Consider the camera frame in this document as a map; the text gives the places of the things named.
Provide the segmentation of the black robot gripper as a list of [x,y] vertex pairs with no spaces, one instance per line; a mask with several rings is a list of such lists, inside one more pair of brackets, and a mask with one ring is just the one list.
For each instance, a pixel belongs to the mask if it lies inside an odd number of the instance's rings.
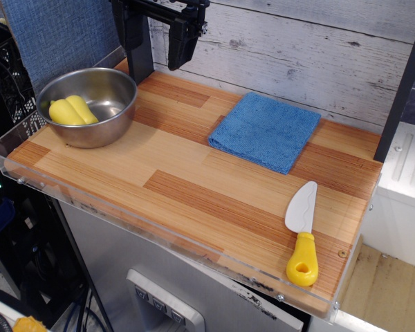
[[192,59],[196,43],[205,31],[209,1],[180,1],[185,7],[171,9],[157,1],[111,1],[113,18],[123,48],[143,43],[143,15],[169,24],[168,69],[175,71]]

